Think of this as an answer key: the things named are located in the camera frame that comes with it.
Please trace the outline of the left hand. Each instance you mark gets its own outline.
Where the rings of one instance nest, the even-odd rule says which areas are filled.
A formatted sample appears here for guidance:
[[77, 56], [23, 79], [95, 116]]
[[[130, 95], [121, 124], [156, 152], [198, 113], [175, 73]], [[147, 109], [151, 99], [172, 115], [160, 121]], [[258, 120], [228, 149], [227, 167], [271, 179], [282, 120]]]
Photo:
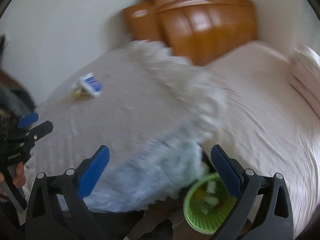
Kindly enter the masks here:
[[[3, 176], [3, 173], [0, 173], [0, 182], [3, 183], [5, 181], [5, 178]], [[16, 173], [14, 178], [12, 179], [13, 184], [16, 186], [17, 189], [22, 188], [26, 183], [26, 178], [24, 175], [24, 164], [23, 162], [20, 162], [16, 166]], [[6, 196], [3, 190], [1, 190], [1, 196]]]

